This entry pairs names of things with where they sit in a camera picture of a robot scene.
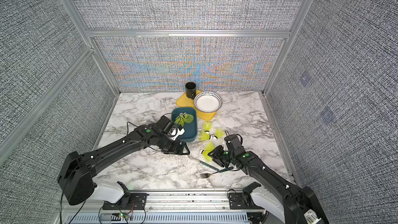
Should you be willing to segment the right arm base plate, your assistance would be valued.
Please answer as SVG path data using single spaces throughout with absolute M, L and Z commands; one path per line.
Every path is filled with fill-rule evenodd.
M 229 191 L 227 197 L 230 209 L 260 209 L 253 203 L 248 193 Z

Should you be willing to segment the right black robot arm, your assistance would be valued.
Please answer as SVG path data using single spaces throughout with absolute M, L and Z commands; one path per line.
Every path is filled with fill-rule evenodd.
M 270 212 L 284 224 L 328 224 L 329 221 L 315 193 L 301 188 L 270 169 L 252 151 L 246 151 L 241 136 L 224 138 L 207 156 L 221 167 L 234 165 L 257 182 L 245 188 L 255 206 Z

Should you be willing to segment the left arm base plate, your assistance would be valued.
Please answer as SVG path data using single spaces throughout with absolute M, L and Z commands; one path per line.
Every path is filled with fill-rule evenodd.
M 123 196 L 116 203 L 104 202 L 102 210 L 143 210 L 147 202 L 147 197 L 146 193 L 131 193 L 130 195 Z

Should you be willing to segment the teal plastic storage box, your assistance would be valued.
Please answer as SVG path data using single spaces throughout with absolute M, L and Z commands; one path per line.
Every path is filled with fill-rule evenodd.
M 177 116 L 184 113 L 193 115 L 194 121 L 192 123 L 185 123 L 183 127 L 181 126 L 182 128 L 185 129 L 185 133 L 182 136 L 180 136 L 178 139 L 186 143 L 191 143 L 196 139 L 198 134 L 198 120 L 197 120 L 196 110 L 194 110 L 194 108 L 192 107 L 178 107 L 172 111 L 171 117 L 172 121 L 174 122 Z

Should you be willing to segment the yellow shuttlecock three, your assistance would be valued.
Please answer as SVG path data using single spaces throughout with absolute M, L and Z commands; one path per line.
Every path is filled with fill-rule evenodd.
M 212 122 L 209 121 L 205 121 L 203 123 L 203 128 L 205 132 L 210 132 L 211 128 L 212 128 Z

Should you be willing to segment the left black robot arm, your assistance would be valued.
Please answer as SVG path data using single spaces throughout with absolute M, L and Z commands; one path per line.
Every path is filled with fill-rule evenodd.
M 69 205 L 87 200 L 104 201 L 116 206 L 130 205 L 131 193 L 122 182 L 110 183 L 96 176 L 120 159 L 150 146 L 167 155 L 187 156 L 190 150 L 179 136 L 183 129 L 162 116 L 156 123 L 140 125 L 125 137 L 102 148 L 79 154 L 69 153 L 58 176 L 58 184 Z

